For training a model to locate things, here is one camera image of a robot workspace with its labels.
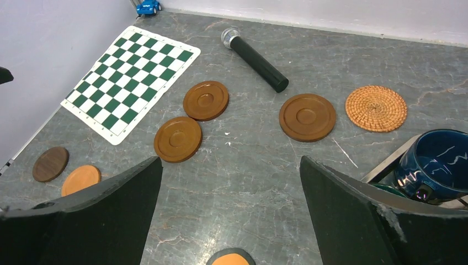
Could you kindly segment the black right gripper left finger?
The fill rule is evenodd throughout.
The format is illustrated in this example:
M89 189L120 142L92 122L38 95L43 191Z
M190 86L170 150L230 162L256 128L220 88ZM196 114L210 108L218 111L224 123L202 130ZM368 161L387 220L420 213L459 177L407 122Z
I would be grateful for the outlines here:
M140 264L162 173L151 157L65 197L1 212L1 263Z

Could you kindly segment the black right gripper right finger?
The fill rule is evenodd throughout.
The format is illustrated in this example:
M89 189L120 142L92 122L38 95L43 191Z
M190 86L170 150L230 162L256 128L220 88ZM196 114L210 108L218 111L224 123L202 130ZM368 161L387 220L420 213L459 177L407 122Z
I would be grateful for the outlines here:
M324 264L466 264L467 211L399 197L303 156Z

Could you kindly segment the dark green mug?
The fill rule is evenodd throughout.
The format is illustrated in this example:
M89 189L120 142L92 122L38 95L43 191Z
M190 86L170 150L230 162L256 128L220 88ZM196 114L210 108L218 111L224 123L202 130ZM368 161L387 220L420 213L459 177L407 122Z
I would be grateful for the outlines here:
M391 185L382 184L382 183L371 183L370 185L380 190L389 192L391 194L398 195L403 198L407 198L407 196L403 192L401 192L400 190L396 189L395 187Z

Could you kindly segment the light brown grooved coaster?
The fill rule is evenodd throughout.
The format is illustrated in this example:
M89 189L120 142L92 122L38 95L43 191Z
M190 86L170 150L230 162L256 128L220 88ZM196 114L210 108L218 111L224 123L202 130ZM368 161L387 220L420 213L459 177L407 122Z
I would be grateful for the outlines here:
M190 159L197 152L202 136L201 127L194 119L179 116L158 129L153 145L161 159L179 163Z

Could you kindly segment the reddish brown grooved coaster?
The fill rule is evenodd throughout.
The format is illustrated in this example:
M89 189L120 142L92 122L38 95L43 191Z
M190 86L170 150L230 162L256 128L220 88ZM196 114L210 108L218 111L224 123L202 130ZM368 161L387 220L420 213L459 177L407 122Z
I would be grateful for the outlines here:
M336 124L336 111L324 97L298 94L280 108L279 124L283 132L299 142L314 142L328 136Z

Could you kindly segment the brown grooved wooden coaster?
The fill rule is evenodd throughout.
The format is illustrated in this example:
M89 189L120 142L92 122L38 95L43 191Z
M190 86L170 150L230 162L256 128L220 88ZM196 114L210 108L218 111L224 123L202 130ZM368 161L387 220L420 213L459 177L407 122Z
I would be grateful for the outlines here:
M217 81L204 81L187 91L183 108L197 121L209 121L220 116L229 103L227 88Z

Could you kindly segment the light orange wooden coaster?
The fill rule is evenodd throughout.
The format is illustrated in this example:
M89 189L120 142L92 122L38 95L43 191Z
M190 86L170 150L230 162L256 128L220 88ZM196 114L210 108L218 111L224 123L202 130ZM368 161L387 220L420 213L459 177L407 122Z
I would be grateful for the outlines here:
M88 188L101 181L99 169L92 165L83 165L72 171L65 179L61 196L65 197L82 189Z

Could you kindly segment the dark walnut wooden coaster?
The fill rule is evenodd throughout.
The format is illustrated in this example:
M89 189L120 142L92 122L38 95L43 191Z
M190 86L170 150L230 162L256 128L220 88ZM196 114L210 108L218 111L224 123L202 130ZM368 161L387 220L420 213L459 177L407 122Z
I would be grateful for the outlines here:
M35 161L32 175L38 182L49 182L58 177L68 164L69 152L61 146L45 151Z

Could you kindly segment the woven rattan coaster far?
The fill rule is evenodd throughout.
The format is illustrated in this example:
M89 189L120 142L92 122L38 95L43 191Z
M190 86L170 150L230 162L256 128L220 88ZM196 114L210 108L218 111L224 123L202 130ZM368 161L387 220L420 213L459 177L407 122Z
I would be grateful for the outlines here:
M407 118L407 104L395 91L376 85L359 87L345 101L348 118L358 127L386 133L398 129Z

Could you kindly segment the orange black felt coaster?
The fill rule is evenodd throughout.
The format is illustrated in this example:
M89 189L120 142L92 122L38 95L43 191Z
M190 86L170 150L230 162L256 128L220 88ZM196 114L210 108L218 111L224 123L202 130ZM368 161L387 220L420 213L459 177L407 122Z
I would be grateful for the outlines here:
M256 265L252 256L241 248L226 248L214 253L207 265Z

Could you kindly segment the metal serving tray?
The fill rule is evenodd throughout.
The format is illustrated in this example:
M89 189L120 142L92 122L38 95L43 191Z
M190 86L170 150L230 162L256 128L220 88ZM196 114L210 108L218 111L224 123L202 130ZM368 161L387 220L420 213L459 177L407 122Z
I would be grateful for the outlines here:
M406 141L402 146L400 146L395 152L393 152L389 157L384 159L380 164L378 164L374 169L372 169L368 174L366 174L361 181L365 183L377 183L384 179L388 174L390 174L395 167L398 165L403 154L409 149L409 147L420 137L415 135ZM439 207L447 209L459 209L467 210L467 196L457 200L451 200L438 204Z

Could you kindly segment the dark blue mug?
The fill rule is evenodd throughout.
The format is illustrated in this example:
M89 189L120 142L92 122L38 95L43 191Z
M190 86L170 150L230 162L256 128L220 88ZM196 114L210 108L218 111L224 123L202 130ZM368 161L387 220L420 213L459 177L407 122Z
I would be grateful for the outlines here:
M427 131L403 154L394 172L396 187L409 198L440 204L467 195L467 133Z

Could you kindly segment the green white chessboard mat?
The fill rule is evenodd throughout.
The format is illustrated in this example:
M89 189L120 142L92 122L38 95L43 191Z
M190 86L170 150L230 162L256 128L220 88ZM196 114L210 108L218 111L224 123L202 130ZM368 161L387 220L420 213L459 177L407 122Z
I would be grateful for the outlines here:
M118 145L200 53L198 47L129 26L61 106Z

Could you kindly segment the blue toy car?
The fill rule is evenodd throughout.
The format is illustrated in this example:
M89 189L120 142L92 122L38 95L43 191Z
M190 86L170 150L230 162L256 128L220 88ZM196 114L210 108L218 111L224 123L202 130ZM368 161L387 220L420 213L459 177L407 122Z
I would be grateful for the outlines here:
M157 12L161 10L161 4L157 0L144 0L141 4L136 6L136 13L138 15L157 14Z

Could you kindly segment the black handheld microphone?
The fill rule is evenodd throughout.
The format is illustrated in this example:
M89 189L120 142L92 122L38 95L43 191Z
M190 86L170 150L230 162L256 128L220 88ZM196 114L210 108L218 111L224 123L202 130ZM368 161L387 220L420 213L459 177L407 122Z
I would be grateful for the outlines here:
M260 53L245 42L236 28L225 29L221 34L223 44L236 52L253 68L277 93L286 89L289 80Z

